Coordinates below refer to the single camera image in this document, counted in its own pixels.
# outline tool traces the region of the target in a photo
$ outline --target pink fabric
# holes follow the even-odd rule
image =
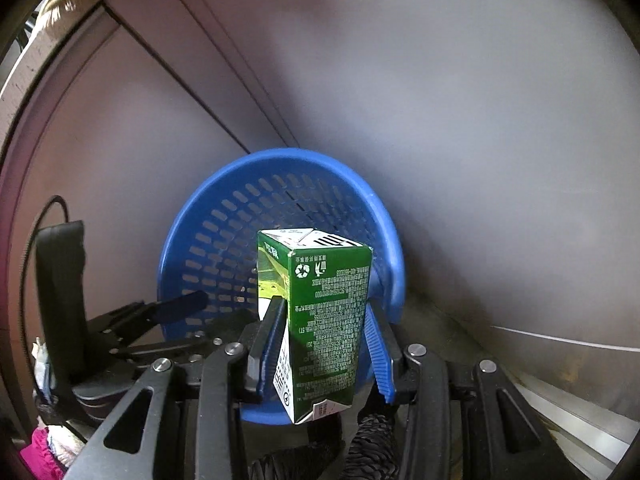
[[[31,445],[20,452],[20,456],[37,480],[60,480],[65,473],[53,457],[47,445],[47,428],[36,428],[31,435]]]

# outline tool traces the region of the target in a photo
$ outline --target metal screw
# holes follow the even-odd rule
[[[498,367],[493,361],[491,361],[491,359],[483,359],[480,361],[480,369],[485,374],[492,374],[498,369]]]
[[[239,342],[229,343],[225,346],[225,352],[227,355],[238,355],[244,351],[244,345]]]
[[[411,357],[422,357],[427,353],[427,349],[420,343],[409,345],[409,348],[407,350],[409,351],[409,355]]]
[[[156,372],[165,372],[169,368],[171,368],[172,365],[173,363],[171,362],[171,359],[167,359],[166,357],[161,357],[159,359],[156,359],[151,366]]]

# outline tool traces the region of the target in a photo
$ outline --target blue trash bin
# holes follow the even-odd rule
[[[184,338],[207,319],[236,308],[257,309],[254,272],[261,229],[313,227],[373,248],[369,297],[399,322],[404,261],[396,228],[369,185],[320,153],[278,148],[244,156],[209,177],[184,205],[164,244],[158,299],[204,290],[210,304],[196,316],[162,326],[167,340]],[[357,387],[372,376],[364,338]],[[242,406],[242,418],[290,424],[280,400]]]

